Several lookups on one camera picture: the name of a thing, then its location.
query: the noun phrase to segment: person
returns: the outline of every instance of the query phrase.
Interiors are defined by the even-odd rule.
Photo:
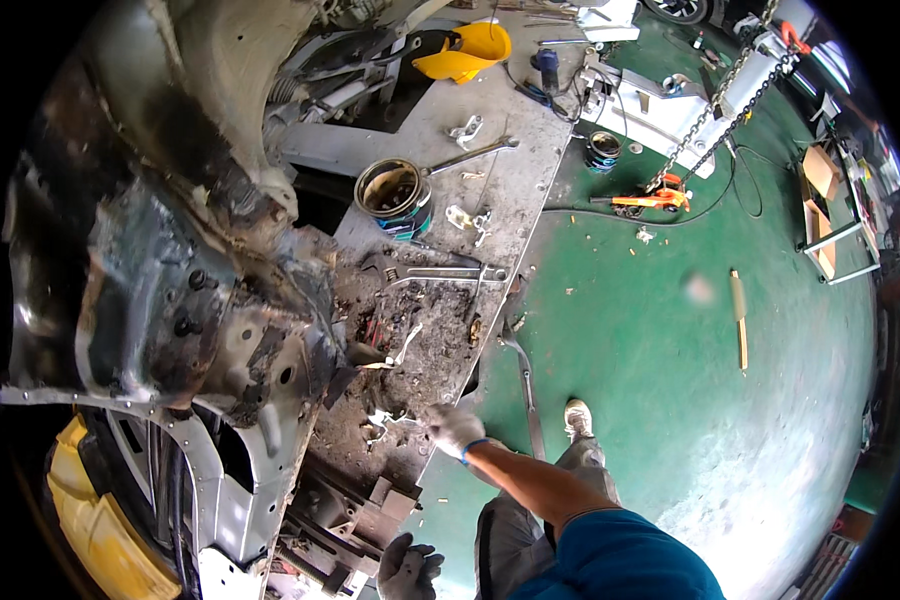
[[[621,506],[586,403],[571,399],[564,409],[571,443],[556,464],[506,449],[473,414],[446,404],[429,413],[436,446],[501,489],[477,523],[478,600],[724,597],[699,556]],[[386,547],[383,600],[436,598],[444,557],[413,540],[405,533]]]

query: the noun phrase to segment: work gloves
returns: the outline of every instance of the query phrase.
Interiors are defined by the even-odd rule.
[[[434,579],[441,574],[443,554],[420,543],[411,546],[414,534],[402,534],[386,546],[377,572],[381,600],[436,600]]]
[[[487,441],[487,431],[480,419],[450,404],[429,406],[423,414],[423,423],[436,447],[464,464],[467,450]]]

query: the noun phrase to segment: yellow funnel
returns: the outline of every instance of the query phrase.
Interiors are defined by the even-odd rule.
[[[438,54],[413,61],[413,66],[430,79],[452,79],[465,84],[481,69],[504,61],[511,53],[507,30],[496,23],[470,23],[453,30],[460,34],[459,50],[447,50],[450,40],[443,42]]]

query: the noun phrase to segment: chain hoist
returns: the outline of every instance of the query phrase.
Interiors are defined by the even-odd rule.
[[[767,6],[763,9],[763,14],[760,15],[761,27],[766,28],[770,25],[771,19],[774,18],[774,12],[777,10],[777,6],[779,5],[780,0],[767,1]],[[680,140],[680,143],[677,144],[676,148],[673,150],[673,152],[671,152],[670,156],[667,158],[667,161],[663,163],[663,166],[660,168],[660,170],[656,172],[656,175],[654,175],[650,183],[647,184],[646,191],[650,192],[660,187],[660,183],[663,182],[663,176],[665,176],[670,171],[670,169],[673,168],[674,163],[677,162],[677,157],[681,152],[686,150],[686,147],[690,145],[690,141],[693,140],[693,138],[696,138],[697,134],[700,132],[701,127],[703,127],[704,124],[707,123],[708,117],[713,114],[713,112],[717,108],[717,105],[720,104],[721,101],[723,101],[724,95],[727,93],[727,90],[730,88],[731,84],[733,84],[733,81],[736,80],[737,75],[739,75],[740,71],[744,68],[744,63],[746,63],[750,55],[754,53],[754,49],[754,42],[751,41],[748,44],[744,45],[744,47],[740,50],[740,55],[737,56],[737,59],[734,60],[732,66],[730,66],[730,70],[727,71],[726,76],[720,82],[720,85],[717,87],[716,91],[713,93],[713,96],[710,98],[710,102],[708,102],[707,105],[703,108],[703,113],[696,117],[696,123],[694,123],[693,126],[690,127],[690,130],[687,131],[687,134],[684,135],[683,139]],[[784,60],[786,60],[789,56],[792,56],[792,54],[788,53],[787,55],[785,55]],[[760,87],[760,93],[755,96],[753,100],[756,100],[756,98],[760,97],[760,94],[762,94],[762,90],[766,90],[771,81],[776,78],[775,74],[779,73],[779,71],[783,68],[782,66],[783,59],[781,59],[780,64],[778,64],[776,68],[773,69],[773,73],[770,74],[767,80],[764,81],[763,85]],[[748,108],[753,106],[753,100],[751,100],[750,103],[747,104]],[[730,129],[727,130],[728,132],[732,132],[736,124],[740,122],[740,114],[737,115],[737,118],[730,125]],[[724,136],[721,136],[720,141],[723,141],[726,135],[728,135],[728,133],[725,133]],[[684,176],[684,181],[686,181],[687,177],[696,172],[697,169],[700,168],[700,166],[704,163],[704,161],[706,161],[710,158],[710,156],[713,155],[716,147],[717,144],[714,144],[710,147],[705,157],[701,159],[700,162],[697,162],[694,168]]]

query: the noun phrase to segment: workbench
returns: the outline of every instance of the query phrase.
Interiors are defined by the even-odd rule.
[[[437,23],[432,27],[424,23],[420,29],[449,29],[456,25],[445,19],[464,24],[488,18],[491,12],[489,1],[476,9],[444,8],[434,16]],[[524,28],[531,21],[519,12],[500,10],[497,18],[512,41],[509,68],[513,77],[539,81],[530,56],[538,50],[540,29]],[[573,26],[559,31],[568,38],[579,35]],[[553,37],[554,32],[544,33],[548,35]],[[584,45],[559,49],[562,86],[581,64],[583,52]],[[565,104],[576,110],[572,95]],[[518,138],[519,147],[430,177],[432,225],[421,241],[432,249],[393,241],[355,204],[334,235],[338,245],[334,320],[335,327],[345,331],[347,342],[363,342],[368,321],[379,318],[383,335],[378,346],[393,356],[413,326],[423,325],[409,343],[401,366],[362,370],[332,408],[321,410],[314,428],[308,455],[365,490],[380,475],[405,489],[420,480],[433,446],[413,419],[430,404],[456,402],[485,344],[495,340],[494,322],[534,233],[573,126],[517,93],[498,64],[464,84],[435,81],[396,133],[301,123],[282,147],[288,162],[348,177],[357,177],[372,162],[391,157],[430,166],[463,153],[447,130],[463,126],[474,114],[482,116],[483,125],[467,149],[491,145],[504,134]],[[464,178],[465,172],[485,175]],[[444,211],[453,204],[471,214],[492,210],[490,234],[480,247],[474,247],[476,232],[457,229],[446,220]],[[360,270],[363,260],[375,252],[385,252],[406,265],[454,264],[447,253],[458,253],[504,267],[507,281],[480,285],[472,307],[479,330],[475,328],[471,343],[471,323],[465,318],[471,309],[473,284],[409,282],[382,290],[374,270]],[[409,419],[388,424],[383,438],[371,445],[368,440],[384,434],[382,427],[369,423],[376,409]]]

